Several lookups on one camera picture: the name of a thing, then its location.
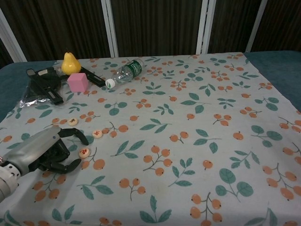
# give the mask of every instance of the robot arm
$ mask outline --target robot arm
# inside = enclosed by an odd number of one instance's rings
[[[0,202],[15,191],[17,180],[21,176],[36,169],[56,173],[73,171],[81,159],[76,159],[67,166],[60,164],[70,155],[61,138],[72,135],[78,137],[84,145],[89,144],[78,129],[52,127],[35,134],[0,157]]]

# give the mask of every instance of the pink cube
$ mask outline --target pink cube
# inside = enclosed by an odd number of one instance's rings
[[[72,92],[85,92],[88,88],[88,79],[85,73],[72,73],[67,80]]]

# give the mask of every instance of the toy pear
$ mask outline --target toy pear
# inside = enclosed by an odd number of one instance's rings
[[[62,63],[62,71],[67,75],[71,75],[72,73],[78,73],[80,69],[79,61],[72,53],[66,52]]]

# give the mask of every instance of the bottle cap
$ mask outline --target bottle cap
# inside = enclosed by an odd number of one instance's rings
[[[105,85],[106,85],[109,89],[111,89],[111,88],[115,87],[115,82],[114,82],[113,79],[107,79],[107,80],[105,81]]]

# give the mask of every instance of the round game piece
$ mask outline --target round game piece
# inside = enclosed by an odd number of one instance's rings
[[[79,120],[77,118],[70,118],[68,120],[69,126],[75,126],[75,125],[77,125],[78,122],[79,122]]]
[[[97,130],[94,130],[93,133],[92,133],[92,136],[95,138],[95,139],[99,139],[103,136],[103,133],[101,130],[97,129]]]
[[[79,157],[82,159],[87,158],[90,155],[90,149],[85,147],[79,151]]]

